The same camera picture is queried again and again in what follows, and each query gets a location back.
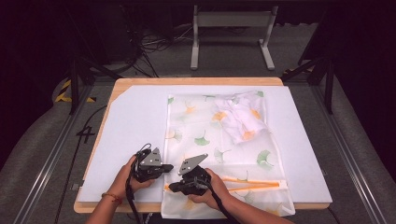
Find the bracelet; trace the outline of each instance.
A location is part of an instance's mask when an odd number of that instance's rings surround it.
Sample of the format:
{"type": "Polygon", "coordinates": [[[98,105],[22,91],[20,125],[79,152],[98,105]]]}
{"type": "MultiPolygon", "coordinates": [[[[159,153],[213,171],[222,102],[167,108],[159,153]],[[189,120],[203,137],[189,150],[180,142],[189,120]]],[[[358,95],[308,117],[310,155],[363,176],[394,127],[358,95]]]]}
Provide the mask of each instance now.
{"type": "Polygon", "coordinates": [[[111,197],[113,197],[114,200],[111,201],[111,202],[118,202],[119,205],[122,204],[122,198],[120,198],[119,196],[117,196],[117,195],[115,195],[115,194],[112,194],[112,193],[109,193],[109,192],[105,192],[105,193],[102,194],[102,198],[105,197],[105,196],[111,196],[111,197]]]}

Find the person's left hand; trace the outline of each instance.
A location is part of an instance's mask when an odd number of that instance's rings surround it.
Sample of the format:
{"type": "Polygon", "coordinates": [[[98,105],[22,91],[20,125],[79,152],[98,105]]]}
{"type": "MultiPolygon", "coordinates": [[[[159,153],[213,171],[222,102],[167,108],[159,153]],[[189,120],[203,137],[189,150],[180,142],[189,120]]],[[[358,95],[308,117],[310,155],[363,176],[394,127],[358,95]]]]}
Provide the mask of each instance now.
{"type": "MultiPolygon", "coordinates": [[[[136,156],[132,156],[132,158],[129,159],[128,163],[126,163],[125,165],[123,165],[121,167],[119,173],[117,174],[116,178],[114,179],[113,184],[111,185],[110,189],[108,189],[107,192],[113,193],[113,194],[117,195],[118,197],[120,197],[121,199],[124,199],[126,197],[125,182],[129,177],[129,173],[131,171],[131,165],[135,159],[136,159],[136,156]]],[[[135,193],[139,189],[148,188],[149,186],[151,186],[152,183],[154,183],[154,181],[155,181],[154,179],[150,179],[146,182],[140,183],[139,181],[135,180],[134,178],[131,178],[130,184],[132,186],[132,190],[135,193]]]]}

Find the person's right hand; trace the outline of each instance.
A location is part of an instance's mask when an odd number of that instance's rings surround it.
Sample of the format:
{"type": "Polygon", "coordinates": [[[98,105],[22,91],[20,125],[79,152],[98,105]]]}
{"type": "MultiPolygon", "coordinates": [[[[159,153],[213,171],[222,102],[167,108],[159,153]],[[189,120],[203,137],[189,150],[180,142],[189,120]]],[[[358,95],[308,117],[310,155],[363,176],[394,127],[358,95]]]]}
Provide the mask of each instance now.
{"type": "MultiPolygon", "coordinates": [[[[210,184],[212,185],[213,190],[216,192],[219,198],[221,198],[222,201],[228,200],[230,197],[233,197],[225,187],[224,182],[217,174],[215,174],[209,168],[205,168],[205,170],[211,177],[210,184]]],[[[206,203],[209,207],[219,210],[218,204],[213,198],[212,191],[210,189],[208,189],[202,196],[190,194],[188,197],[194,203],[206,203]]]]}

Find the hand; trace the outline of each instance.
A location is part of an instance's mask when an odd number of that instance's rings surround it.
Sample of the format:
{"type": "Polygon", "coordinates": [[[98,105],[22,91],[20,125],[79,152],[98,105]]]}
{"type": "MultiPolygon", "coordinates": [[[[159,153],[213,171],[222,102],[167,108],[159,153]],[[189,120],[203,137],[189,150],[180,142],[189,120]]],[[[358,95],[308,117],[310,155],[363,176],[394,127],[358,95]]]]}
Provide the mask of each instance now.
{"type": "MultiPolygon", "coordinates": [[[[131,171],[131,165],[135,159],[136,159],[136,156],[132,156],[132,158],[129,159],[129,161],[121,167],[119,173],[117,174],[116,178],[114,179],[113,184],[111,185],[110,189],[108,189],[107,192],[113,193],[113,194],[119,196],[121,199],[124,199],[126,197],[125,182],[129,177],[129,173],[131,171]]],[[[150,179],[146,182],[140,183],[139,181],[135,180],[134,178],[131,178],[130,184],[132,186],[132,190],[135,193],[139,189],[148,188],[149,186],[151,186],[152,183],[154,183],[154,181],[155,181],[154,179],[150,179]]]]}
{"type": "MultiPolygon", "coordinates": [[[[213,190],[216,192],[219,198],[221,198],[221,200],[224,201],[230,199],[230,197],[233,197],[225,187],[225,184],[221,180],[221,178],[209,168],[205,168],[205,169],[207,173],[211,176],[210,184],[212,185],[213,190]]],[[[202,196],[190,194],[188,197],[194,203],[206,203],[209,207],[219,210],[218,204],[213,198],[212,191],[210,191],[210,189],[208,189],[205,192],[205,194],[202,196]]]]}

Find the gray floor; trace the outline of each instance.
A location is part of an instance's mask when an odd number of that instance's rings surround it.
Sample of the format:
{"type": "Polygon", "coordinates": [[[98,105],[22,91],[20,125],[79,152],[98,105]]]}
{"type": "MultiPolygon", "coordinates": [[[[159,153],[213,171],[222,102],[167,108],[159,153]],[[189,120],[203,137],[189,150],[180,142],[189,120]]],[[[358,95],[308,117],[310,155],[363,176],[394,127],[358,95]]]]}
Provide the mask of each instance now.
{"type": "MultiPolygon", "coordinates": [[[[257,44],[260,33],[255,29],[247,29],[241,35],[221,29],[202,32],[197,71],[190,70],[189,39],[148,56],[160,77],[280,77],[284,70],[297,66],[296,62],[315,28],[315,24],[274,28],[269,49],[275,71],[268,71],[265,67],[257,44]]],[[[142,62],[139,63],[150,73],[142,62]]],[[[122,64],[113,64],[109,68],[118,66],[122,64]]],[[[142,77],[134,69],[122,75],[142,77]]],[[[396,208],[396,185],[377,157],[337,80],[334,83],[332,116],[326,114],[319,99],[322,87],[309,87],[304,82],[304,75],[285,84],[290,86],[318,163],[326,174],[325,180],[333,199],[331,209],[341,223],[396,223],[393,212],[396,208]],[[332,122],[339,128],[341,136],[333,131],[332,122]]],[[[54,99],[62,85],[61,82],[54,90],[54,99]]],[[[54,103],[54,107],[26,131],[0,173],[0,223],[12,223],[22,208],[28,213],[26,218],[18,220],[26,223],[54,223],[57,214],[58,223],[84,222],[87,215],[77,214],[73,210],[78,192],[72,187],[82,184],[96,136],[90,137],[87,143],[82,139],[79,144],[77,133],[87,120],[92,132],[98,132],[105,110],[99,110],[91,119],[90,116],[107,104],[113,85],[109,78],[99,77],[90,89],[89,96],[96,97],[97,101],[85,103],[73,117],[76,120],[65,138],[59,160],[55,160],[54,169],[45,176],[42,191],[35,197],[29,194],[30,190],[36,178],[41,176],[40,172],[54,145],[59,144],[58,136],[71,118],[68,116],[71,105],[54,103]],[[70,167],[70,179],[66,183],[70,167]],[[65,183],[67,191],[58,212],[65,183]],[[23,206],[28,196],[35,200],[31,206],[23,206]]],[[[298,210],[295,216],[288,219],[296,223],[336,223],[327,209],[298,210]]],[[[114,223],[131,222],[125,214],[114,217],[114,223]]]]}

